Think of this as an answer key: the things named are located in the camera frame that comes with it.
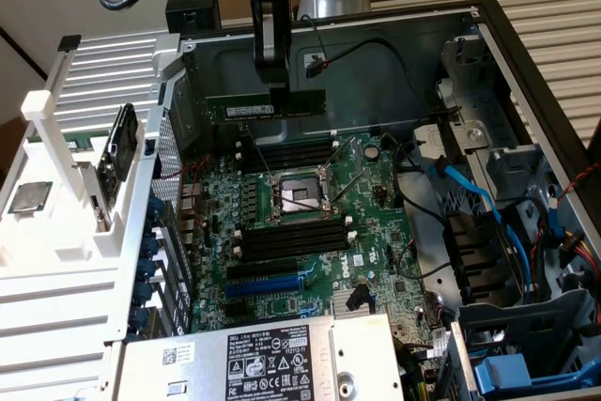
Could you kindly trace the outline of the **green RAM stick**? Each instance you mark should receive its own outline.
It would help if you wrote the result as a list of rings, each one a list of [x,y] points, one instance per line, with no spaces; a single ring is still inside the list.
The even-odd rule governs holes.
[[[63,133],[68,149],[71,153],[85,152],[93,149],[92,139],[102,138],[106,140],[108,131],[77,131]]]
[[[213,125],[253,120],[322,116],[327,93],[323,89],[291,91],[285,100],[270,93],[207,96],[208,115]]]

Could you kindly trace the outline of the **small black box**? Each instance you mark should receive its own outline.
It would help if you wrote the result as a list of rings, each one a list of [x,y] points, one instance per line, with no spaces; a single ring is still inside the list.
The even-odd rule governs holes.
[[[222,28],[218,0],[167,0],[164,13],[168,31],[182,37]]]

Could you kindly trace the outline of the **thin metal locking lever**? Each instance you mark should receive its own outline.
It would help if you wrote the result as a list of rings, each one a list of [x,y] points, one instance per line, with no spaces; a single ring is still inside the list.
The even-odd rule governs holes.
[[[246,134],[248,135],[248,137],[250,138],[250,141],[252,142],[252,144],[254,146],[254,149],[255,149],[258,157],[262,161],[262,163],[263,163],[263,165],[265,167],[265,170],[266,170],[267,174],[269,175],[270,185],[272,185],[273,184],[273,173],[270,171],[270,167],[269,167],[269,165],[268,165],[268,163],[267,163],[267,161],[266,161],[266,159],[265,159],[265,157],[264,157],[264,155],[263,155],[260,147],[258,146],[258,144],[257,144],[257,142],[256,142],[256,140],[255,140],[255,138],[254,138],[254,136],[253,136],[253,134],[252,134],[249,126],[246,123],[243,123],[241,125],[241,130],[245,131]]]
[[[349,181],[349,183],[339,192],[337,193],[334,198],[331,200],[332,204],[335,204],[337,201],[339,201],[340,199],[342,199],[342,197],[349,192],[353,186],[359,182],[359,180],[365,175],[366,172],[366,168],[361,170],[361,172],[359,172],[355,177],[353,177],[352,180]]]

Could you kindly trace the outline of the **open black PC case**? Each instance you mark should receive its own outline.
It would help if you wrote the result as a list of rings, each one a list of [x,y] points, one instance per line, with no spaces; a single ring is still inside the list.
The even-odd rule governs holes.
[[[465,158],[450,123],[456,109],[445,107],[436,83],[442,76],[443,44],[464,35],[485,40],[512,88],[518,124],[547,159],[545,202],[525,196],[500,203],[457,167]],[[472,305],[461,300],[446,250],[443,231],[449,213],[494,214],[507,257],[516,263],[521,292],[510,307],[550,301],[577,289],[601,302],[601,154],[590,154],[579,141],[496,2],[331,21],[306,14],[292,37],[290,92],[325,90],[325,114],[216,125],[208,115],[207,96],[268,93],[254,71],[253,36],[236,30],[177,38],[176,55],[162,73],[163,116],[149,192],[164,202],[165,212],[156,222],[145,216],[142,229],[142,236],[152,234],[159,243],[152,258],[156,273],[136,277],[137,261],[143,258],[141,236],[131,278],[130,311],[145,307],[149,319],[144,329],[136,330],[128,318],[113,401],[128,345],[201,333],[190,329],[193,270],[178,213],[180,189],[192,162],[235,149],[243,123],[259,136],[326,135],[336,140],[368,134],[396,157],[394,201],[408,215],[425,288],[447,312],[444,347],[435,359],[419,359],[392,333],[403,401],[442,401],[434,391],[451,324],[459,308]],[[132,300],[136,281],[152,286],[152,298],[142,305]]]

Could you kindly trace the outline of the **metal socket cover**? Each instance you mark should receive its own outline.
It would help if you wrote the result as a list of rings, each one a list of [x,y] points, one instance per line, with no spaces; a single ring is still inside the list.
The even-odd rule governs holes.
[[[361,140],[356,135],[334,140],[325,167],[329,176],[358,175],[362,170]]]

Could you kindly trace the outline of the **CPU socket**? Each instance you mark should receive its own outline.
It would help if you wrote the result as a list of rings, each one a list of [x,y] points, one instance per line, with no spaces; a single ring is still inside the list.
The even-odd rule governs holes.
[[[328,165],[274,172],[266,176],[265,221],[297,224],[328,220],[340,213],[333,203],[333,171]]]

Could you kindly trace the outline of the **black expansion card in rack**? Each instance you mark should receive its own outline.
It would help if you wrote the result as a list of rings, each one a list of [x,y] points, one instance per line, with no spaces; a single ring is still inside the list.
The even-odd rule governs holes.
[[[98,171],[105,180],[127,179],[137,148],[138,120],[131,103],[121,106],[100,158]]]

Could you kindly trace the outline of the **green Dell motherboard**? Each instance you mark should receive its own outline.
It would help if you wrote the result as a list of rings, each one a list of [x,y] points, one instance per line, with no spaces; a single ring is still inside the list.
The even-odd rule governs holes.
[[[277,320],[334,316],[336,291],[366,284],[375,298],[375,314],[385,315],[393,338],[421,360],[435,359],[444,347],[447,312],[425,288],[426,273],[417,260],[406,210],[394,201],[393,175],[399,164],[392,151],[368,134],[361,140],[365,175],[334,205],[345,220],[350,248],[295,258],[297,273],[227,280],[226,269],[239,263],[241,250],[234,237],[241,228],[275,226],[265,221],[267,172],[241,170],[240,154],[206,155],[187,168],[180,189],[178,213],[184,244],[192,261],[193,300],[190,329],[212,332],[227,327]],[[367,146],[380,155],[370,162]],[[225,288],[240,282],[299,275],[303,289],[227,299]],[[246,301],[248,315],[228,318],[223,306]]]

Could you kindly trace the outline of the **long black expansion slot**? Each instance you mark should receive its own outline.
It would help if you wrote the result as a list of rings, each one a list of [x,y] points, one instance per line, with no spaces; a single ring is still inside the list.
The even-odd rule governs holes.
[[[246,262],[226,269],[227,280],[270,277],[281,274],[297,273],[298,261],[295,258],[275,259],[263,262]]]

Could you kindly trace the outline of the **silver metal drive cage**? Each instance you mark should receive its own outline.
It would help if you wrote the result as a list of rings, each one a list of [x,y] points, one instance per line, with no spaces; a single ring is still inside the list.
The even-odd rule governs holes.
[[[526,136],[513,91],[483,38],[464,35],[443,44],[436,92],[456,109],[450,123],[465,161],[457,167],[495,201],[547,200],[547,159]]]

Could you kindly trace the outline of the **long blue expansion slot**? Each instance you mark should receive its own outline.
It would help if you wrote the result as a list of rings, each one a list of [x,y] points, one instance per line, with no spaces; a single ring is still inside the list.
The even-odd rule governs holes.
[[[225,288],[225,297],[234,299],[289,291],[298,292],[303,289],[303,286],[302,276],[288,275],[228,285]]]

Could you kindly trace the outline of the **silver finned heatsink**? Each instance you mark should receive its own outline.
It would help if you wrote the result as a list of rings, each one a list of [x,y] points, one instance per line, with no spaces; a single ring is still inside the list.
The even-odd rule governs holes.
[[[367,316],[376,312],[375,298],[366,284],[336,291],[332,297],[332,308],[336,318]]]

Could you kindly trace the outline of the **white parts rack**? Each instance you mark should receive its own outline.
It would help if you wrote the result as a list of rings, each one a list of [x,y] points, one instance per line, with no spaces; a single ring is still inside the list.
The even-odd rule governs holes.
[[[164,40],[160,32],[81,39],[77,50],[57,53],[44,86],[24,95],[25,134],[0,188],[0,280],[116,270],[136,256],[159,150]],[[109,136],[71,153],[62,134],[110,134],[126,103],[135,109],[138,144],[119,182],[112,226],[98,232],[90,196]],[[9,213],[17,188],[39,181],[53,183],[44,209]]]

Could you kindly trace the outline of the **black plastic fan shroud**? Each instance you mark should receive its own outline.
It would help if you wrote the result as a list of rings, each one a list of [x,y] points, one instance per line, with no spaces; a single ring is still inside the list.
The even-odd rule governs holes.
[[[521,298],[516,263],[507,257],[494,214],[448,214],[443,238],[465,305],[510,307]]]

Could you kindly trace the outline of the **silver CPU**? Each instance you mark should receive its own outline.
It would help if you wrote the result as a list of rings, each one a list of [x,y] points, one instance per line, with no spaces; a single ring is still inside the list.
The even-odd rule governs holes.
[[[51,181],[28,182],[20,185],[15,192],[8,212],[12,214],[31,214],[42,211],[52,186]]]

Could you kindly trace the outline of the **silver power supply unit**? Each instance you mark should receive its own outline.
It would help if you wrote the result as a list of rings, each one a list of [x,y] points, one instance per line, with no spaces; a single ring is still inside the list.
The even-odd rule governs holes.
[[[130,344],[116,401],[403,401],[385,315],[316,316]]]

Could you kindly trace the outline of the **gray disk bay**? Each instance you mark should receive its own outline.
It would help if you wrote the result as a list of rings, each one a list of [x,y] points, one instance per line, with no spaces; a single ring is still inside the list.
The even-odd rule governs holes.
[[[442,401],[601,401],[601,384],[579,390],[484,398],[474,368],[485,358],[521,354],[532,378],[578,371],[601,357],[601,302],[585,289],[541,303],[461,307],[451,324],[434,397]]]

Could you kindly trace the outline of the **blue plastic disk caddy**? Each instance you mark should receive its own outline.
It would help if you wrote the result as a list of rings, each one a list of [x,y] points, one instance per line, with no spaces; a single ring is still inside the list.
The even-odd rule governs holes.
[[[558,393],[601,384],[601,357],[578,371],[532,378],[521,354],[485,358],[474,368],[480,394],[491,399]]]

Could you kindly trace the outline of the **graphics card with metal bracket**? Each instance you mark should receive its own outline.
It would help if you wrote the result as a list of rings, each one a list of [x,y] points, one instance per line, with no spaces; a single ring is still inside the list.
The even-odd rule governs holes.
[[[111,163],[101,162],[93,178],[93,194],[90,201],[94,209],[98,232],[108,232],[112,226],[110,212],[115,206],[119,181]]]

